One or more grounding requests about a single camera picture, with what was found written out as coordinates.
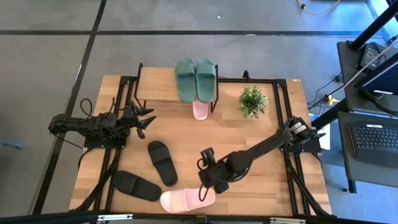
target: black slide sandal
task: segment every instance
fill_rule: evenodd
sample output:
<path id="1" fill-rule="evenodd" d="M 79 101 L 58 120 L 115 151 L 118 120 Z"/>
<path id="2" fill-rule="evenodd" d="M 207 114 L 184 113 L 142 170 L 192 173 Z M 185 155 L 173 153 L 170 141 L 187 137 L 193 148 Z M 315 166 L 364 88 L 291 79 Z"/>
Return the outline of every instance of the black slide sandal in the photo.
<path id="1" fill-rule="evenodd" d="M 160 199 L 162 189 L 142 177 L 120 170 L 114 174 L 114 187 L 127 195 L 155 202 Z"/>
<path id="2" fill-rule="evenodd" d="M 163 184 L 171 187 L 177 183 L 177 173 L 167 146 L 160 141 L 153 141 L 148 144 L 148 152 Z"/>

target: pink slide sandal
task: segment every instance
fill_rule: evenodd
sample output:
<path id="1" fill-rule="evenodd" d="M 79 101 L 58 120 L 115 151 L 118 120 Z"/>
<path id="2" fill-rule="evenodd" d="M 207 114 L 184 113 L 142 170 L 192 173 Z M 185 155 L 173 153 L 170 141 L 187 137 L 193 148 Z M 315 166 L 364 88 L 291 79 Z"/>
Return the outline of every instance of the pink slide sandal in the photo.
<path id="1" fill-rule="evenodd" d="M 213 189 L 209 189 L 206 199 L 199 201 L 199 189 L 181 189 L 164 192 L 160 196 L 160 203 L 164 210 L 169 213 L 187 212 L 193 209 L 209 206 L 216 200 L 216 194 Z"/>
<path id="2" fill-rule="evenodd" d="M 197 120 L 204 120 L 207 118 L 208 103 L 202 103 L 198 100 L 192 102 L 193 117 Z"/>

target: yellow cable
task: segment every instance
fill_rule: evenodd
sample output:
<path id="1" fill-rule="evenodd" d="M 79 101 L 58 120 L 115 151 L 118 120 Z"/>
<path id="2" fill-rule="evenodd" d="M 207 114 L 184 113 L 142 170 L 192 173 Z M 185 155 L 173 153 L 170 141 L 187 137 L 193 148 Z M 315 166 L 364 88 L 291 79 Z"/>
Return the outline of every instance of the yellow cable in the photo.
<path id="1" fill-rule="evenodd" d="M 308 8 L 307 8 L 306 6 L 304 6 L 304 9 L 305 9 L 308 13 L 310 13 L 311 15 L 319 16 L 320 14 L 323 14 L 323 13 L 325 13 L 325 12 L 327 12 L 327 11 L 333 9 L 340 1 L 341 1 L 341 0 L 337 0 L 337 2 L 335 2 L 332 6 L 330 6 L 330 8 L 328 8 L 327 10 L 325 10 L 325 11 L 323 11 L 323 12 L 319 12 L 319 13 L 313 13 L 313 12 L 309 11 Z M 301 6 L 303 5 L 303 3 L 302 3 L 300 0 L 297 0 L 297 2 L 300 3 Z"/>

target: keyboard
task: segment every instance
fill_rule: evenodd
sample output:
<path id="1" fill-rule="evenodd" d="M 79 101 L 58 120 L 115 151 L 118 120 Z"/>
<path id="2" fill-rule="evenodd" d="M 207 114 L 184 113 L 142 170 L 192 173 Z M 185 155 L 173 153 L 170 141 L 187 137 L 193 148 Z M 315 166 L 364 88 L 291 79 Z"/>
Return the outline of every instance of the keyboard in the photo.
<path id="1" fill-rule="evenodd" d="M 350 124 L 348 128 L 357 160 L 398 168 L 398 127 Z"/>

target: white cable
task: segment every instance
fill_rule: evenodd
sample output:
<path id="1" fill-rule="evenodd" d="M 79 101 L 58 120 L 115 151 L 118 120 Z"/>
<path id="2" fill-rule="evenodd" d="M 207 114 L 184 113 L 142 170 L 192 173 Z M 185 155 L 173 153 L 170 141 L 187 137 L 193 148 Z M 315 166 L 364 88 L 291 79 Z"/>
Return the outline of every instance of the white cable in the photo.
<path id="1" fill-rule="evenodd" d="M 319 16 L 320 14 L 323 14 L 331 9 L 333 9 L 341 0 L 337 0 L 337 2 L 335 2 L 332 6 L 330 6 L 330 8 L 328 8 L 327 10 L 323 11 L 323 12 L 319 12 L 319 13 L 313 13 L 310 10 L 308 10 L 308 8 L 306 7 L 305 4 L 303 4 L 300 0 L 297 0 L 298 3 L 300 3 L 300 6 L 304 5 L 304 8 L 309 14 L 314 15 L 314 16 Z"/>
<path id="2" fill-rule="evenodd" d="M 380 56 L 384 55 L 386 51 L 388 51 L 391 47 L 393 47 L 396 43 L 398 43 L 398 40 L 394 41 L 390 46 L 385 48 L 381 53 L 379 53 L 373 60 L 371 60 L 369 63 L 367 63 L 357 74 L 354 75 L 352 79 L 350 79 L 347 84 L 345 84 L 341 89 L 335 92 L 335 95 L 339 93 L 341 90 L 344 90 L 365 68 L 367 68 L 369 65 L 371 65 L 375 60 L 377 60 Z"/>

